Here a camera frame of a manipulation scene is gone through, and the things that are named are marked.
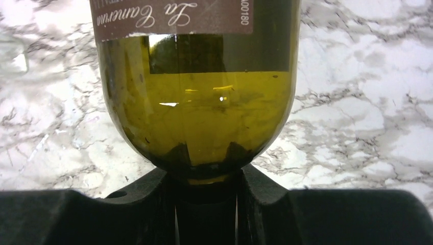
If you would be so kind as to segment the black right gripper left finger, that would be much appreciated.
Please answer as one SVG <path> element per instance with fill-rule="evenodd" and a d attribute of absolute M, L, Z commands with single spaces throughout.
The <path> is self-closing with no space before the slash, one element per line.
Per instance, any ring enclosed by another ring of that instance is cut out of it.
<path fill-rule="evenodd" d="M 1 244 L 174 244 L 168 176 L 154 169 L 106 198 L 72 189 L 1 192 Z"/>

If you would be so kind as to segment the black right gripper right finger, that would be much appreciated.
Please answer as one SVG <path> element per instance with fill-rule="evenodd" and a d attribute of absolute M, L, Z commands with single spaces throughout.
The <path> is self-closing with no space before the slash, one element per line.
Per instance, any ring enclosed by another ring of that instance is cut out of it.
<path fill-rule="evenodd" d="M 252 165 L 238 192 L 239 244 L 432 244 L 432 219 L 410 192 L 293 189 Z"/>

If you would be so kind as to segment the green Primitivo wine bottle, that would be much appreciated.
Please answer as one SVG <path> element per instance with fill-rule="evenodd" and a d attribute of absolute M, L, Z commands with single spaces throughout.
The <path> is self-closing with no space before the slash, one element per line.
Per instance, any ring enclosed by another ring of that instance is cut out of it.
<path fill-rule="evenodd" d="M 296 87 L 300 1 L 91 1 L 108 112 L 126 142 L 190 184 L 274 141 Z"/>

